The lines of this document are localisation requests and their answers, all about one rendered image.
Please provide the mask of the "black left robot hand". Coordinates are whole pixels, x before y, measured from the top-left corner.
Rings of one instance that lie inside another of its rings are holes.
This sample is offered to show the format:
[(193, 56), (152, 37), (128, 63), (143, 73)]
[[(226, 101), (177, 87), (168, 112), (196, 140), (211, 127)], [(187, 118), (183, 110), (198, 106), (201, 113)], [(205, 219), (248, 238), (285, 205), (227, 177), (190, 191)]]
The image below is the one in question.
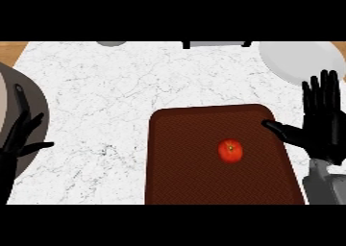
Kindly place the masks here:
[(10, 198), (17, 172), (17, 158), (53, 147), (51, 142), (26, 144), (32, 131), (42, 123), (44, 114), (39, 113), (35, 117), (30, 117), (29, 105), (19, 84), (14, 84), (14, 93), (20, 114), (0, 148), (0, 205), (5, 205)]

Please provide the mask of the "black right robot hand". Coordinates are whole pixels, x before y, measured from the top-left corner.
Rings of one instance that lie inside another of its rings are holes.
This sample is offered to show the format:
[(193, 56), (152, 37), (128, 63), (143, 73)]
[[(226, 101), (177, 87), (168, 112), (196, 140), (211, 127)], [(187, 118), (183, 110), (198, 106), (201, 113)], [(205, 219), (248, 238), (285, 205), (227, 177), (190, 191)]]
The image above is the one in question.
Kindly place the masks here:
[(310, 159), (340, 165), (346, 159), (346, 113), (340, 109), (338, 78), (334, 70), (320, 71), (301, 82), (301, 128), (263, 120), (261, 126), (278, 138), (300, 147)]

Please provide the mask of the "red tomato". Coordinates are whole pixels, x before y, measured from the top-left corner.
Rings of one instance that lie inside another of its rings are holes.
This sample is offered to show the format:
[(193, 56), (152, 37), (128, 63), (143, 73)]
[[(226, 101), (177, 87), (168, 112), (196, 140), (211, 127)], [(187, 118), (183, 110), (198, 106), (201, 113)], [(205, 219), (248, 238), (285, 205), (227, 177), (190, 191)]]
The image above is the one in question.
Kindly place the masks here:
[(220, 141), (217, 152), (224, 163), (236, 163), (242, 159), (242, 146), (233, 138), (226, 138)]

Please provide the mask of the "white round plate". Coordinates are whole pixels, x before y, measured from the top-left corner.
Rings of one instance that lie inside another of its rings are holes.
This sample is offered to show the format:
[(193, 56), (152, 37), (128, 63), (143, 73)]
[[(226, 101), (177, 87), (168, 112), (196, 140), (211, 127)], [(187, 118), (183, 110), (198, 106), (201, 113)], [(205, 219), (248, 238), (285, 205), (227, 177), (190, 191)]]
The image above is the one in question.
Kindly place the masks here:
[(270, 72), (295, 86), (322, 70), (334, 70), (338, 79), (346, 76), (346, 61), (329, 41), (261, 41), (258, 54)]

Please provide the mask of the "brown rectangular tray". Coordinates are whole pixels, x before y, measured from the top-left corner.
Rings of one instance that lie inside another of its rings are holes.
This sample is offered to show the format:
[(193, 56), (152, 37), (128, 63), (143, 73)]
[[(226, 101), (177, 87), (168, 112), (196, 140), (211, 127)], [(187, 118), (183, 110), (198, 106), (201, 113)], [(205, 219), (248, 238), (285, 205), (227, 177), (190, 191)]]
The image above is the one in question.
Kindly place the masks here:
[[(147, 205), (300, 205), (294, 170), (260, 104), (162, 109), (149, 120)], [(242, 159), (224, 163), (217, 147), (233, 138)]]

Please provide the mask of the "grey appliance with black feet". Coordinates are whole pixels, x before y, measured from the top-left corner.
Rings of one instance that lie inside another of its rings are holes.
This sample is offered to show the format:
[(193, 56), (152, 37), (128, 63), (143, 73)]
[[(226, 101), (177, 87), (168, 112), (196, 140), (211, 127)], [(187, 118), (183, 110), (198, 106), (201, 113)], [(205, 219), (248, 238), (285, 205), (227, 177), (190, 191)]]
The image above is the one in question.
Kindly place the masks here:
[(192, 47), (209, 47), (209, 46), (229, 46), (239, 45), (241, 47), (249, 47), (251, 41), (181, 41), (183, 49), (190, 49)]

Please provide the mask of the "small grey round object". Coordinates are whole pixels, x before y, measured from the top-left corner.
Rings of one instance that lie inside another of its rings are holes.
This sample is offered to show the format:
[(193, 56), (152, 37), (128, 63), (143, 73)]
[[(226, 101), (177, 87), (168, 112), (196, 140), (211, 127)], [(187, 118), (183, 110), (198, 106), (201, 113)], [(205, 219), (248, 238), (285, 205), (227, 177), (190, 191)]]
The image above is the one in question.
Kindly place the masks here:
[(106, 47), (115, 47), (115, 46), (125, 44), (125, 41), (95, 41), (95, 42), (97, 44)]

